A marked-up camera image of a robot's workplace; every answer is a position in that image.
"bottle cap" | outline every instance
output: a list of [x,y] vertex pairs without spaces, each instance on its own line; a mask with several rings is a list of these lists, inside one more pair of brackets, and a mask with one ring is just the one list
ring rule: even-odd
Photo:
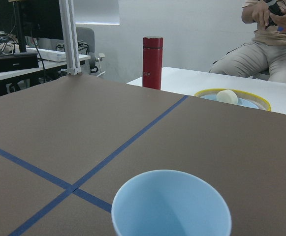
[[147,36],[143,38],[144,48],[162,48],[162,37],[157,36]]

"light blue cup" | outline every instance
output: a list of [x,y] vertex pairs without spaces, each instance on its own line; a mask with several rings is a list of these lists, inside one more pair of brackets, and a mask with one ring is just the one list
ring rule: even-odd
[[231,216],[205,181],[174,170],[142,173],[127,181],[112,203],[118,236],[229,236]]

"white round object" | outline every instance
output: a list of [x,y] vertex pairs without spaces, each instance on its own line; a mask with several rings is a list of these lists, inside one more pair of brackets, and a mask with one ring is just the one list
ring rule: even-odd
[[222,90],[216,95],[216,100],[219,102],[225,102],[230,104],[238,104],[238,97],[234,91],[230,89]]

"computer monitor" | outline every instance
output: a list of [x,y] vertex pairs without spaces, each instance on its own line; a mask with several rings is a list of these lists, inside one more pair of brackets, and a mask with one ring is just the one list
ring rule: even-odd
[[22,43],[24,36],[63,39],[59,0],[0,0],[0,31],[17,35]]

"wall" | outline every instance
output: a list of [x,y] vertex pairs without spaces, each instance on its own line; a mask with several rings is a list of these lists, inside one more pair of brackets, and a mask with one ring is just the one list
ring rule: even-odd
[[105,53],[103,78],[128,82],[142,74],[144,36],[164,38],[163,66],[208,71],[253,37],[241,21],[244,0],[120,0],[120,26],[90,26],[96,53]]

